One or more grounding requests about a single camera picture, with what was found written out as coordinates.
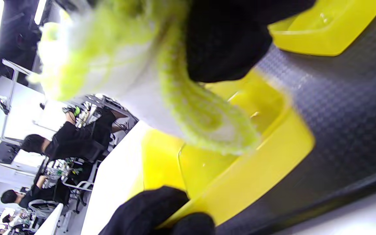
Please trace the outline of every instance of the yellow-green microfiber cloth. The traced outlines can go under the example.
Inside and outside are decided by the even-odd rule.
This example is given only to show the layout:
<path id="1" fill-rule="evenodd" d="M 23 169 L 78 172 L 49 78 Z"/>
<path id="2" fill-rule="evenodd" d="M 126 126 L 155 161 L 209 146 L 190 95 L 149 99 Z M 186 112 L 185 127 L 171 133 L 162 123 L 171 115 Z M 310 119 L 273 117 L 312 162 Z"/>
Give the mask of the yellow-green microfiber cloth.
<path id="1" fill-rule="evenodd" d="M 239 108 L 190 80 L 185 52 L 189 0 L 80 2 L 42 27 L 40 82 L 49 98 L 116 99 L 151 127 L 203 149 L 240 155 L 259 134 Z"/>

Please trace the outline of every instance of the yellow bin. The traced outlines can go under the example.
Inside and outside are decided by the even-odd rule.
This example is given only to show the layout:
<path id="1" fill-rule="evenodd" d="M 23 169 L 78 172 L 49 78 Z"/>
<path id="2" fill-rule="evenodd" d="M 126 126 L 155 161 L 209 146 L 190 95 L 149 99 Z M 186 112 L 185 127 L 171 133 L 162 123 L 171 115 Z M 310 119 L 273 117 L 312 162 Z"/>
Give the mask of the yellow bin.
<path id="1" fill-rule="evenodd" d="M 263 141 L 244 156 L 222 156 L 149 132 L 142 143 L 144 189 L 173 186 L 186 190 L 190 198 L 164 226 L 193 212 L 209 213 L 217 225 L 225 222 L 282 180 L 314 145 L 290 98 L 257 73 L 208 88 L 247 112 Z"/>
<path id="2" fill-rule="evenodd" d="M 376 16 L 376 0 L 318 0 L 297 16 L 269 26 L 274 44 L 308 55 L 340 55 Z"/>

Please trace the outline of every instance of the gloved hand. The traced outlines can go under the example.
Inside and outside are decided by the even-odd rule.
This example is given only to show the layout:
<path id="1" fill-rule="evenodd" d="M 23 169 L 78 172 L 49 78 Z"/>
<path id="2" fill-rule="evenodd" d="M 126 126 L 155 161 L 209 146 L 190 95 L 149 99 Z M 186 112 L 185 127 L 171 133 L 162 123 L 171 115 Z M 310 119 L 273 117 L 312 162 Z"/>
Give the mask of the gloved hand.
<path id="1" fill-rule="evenodd" d="M 213 219 L 204 213 L 190 214 L 172 228 L 156 229 L 187 202 L 185 192 L 170 187 L 141 192 L 114 212 L 99 235 L 213 235 Z"/>
<path id="2" fill-rule="evenodd" d="M 194 0 L 188 18 L 188 73 L 195 82 L 241 79 L 272 44 L 267 26 L 315 0 Z"/>
<path id="3" fill-rule="evenodd" d="M 71 113 L 73 113 L 73 115 L 74 115 L 75 117 L 77 117 L 77 116 L 81 113 L 81 109 L 80 109 L 78 106 L 76 106 L 76 107 L 71 107 L 71 106 L 63 107 L 63 108 L 62 108 L 62 111 L 63 111 L 64 113 L 71 112 Z"/>

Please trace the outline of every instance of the black t-shirt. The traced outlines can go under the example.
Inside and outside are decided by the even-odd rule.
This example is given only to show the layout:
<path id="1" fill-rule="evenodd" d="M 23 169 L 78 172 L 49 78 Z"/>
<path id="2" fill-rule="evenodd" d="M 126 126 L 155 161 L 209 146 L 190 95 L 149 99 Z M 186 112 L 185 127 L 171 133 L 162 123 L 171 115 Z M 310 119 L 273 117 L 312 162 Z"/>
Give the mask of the black t-shirt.
<path id="1" fill-rule="evenodd" d="M 91 133 L 87 128 L 77 128 L 72 123 L 65 122 L 59 131 L 53 135 L 52 141 L 46 147 L 44 153 L 49 157 L 50 161 L 73 157 L 73 149 L 64 148 L 59 151 L 58 147 L 75 140 L 85 140 L 90 135 Z"/>
<path id="2" fill-rule="evenodd" d="M 47 189 L 40 189 L 37 185 L 31 186 L 31 189 L 25 194 L 23 199 L 19 202 L 19 206 L 28 209 L 28 204 L 36 199 L 45 201 L 52 201 L 54 196 L 54 187 Z"/>

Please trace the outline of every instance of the dark gray textured mat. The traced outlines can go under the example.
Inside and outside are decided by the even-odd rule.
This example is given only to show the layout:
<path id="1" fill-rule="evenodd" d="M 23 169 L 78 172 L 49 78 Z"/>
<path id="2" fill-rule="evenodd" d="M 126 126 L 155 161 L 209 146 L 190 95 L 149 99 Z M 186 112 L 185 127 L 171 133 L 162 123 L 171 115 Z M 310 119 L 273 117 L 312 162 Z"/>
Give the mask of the dark gray textured mat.
<path id="1" fill-rule="evenodd" d="M 376 18 L 340 56 L 273 47 L 258 66 L 291 91 L 316 146 L 221 235 L 270 234 L 376 191 Z"/>

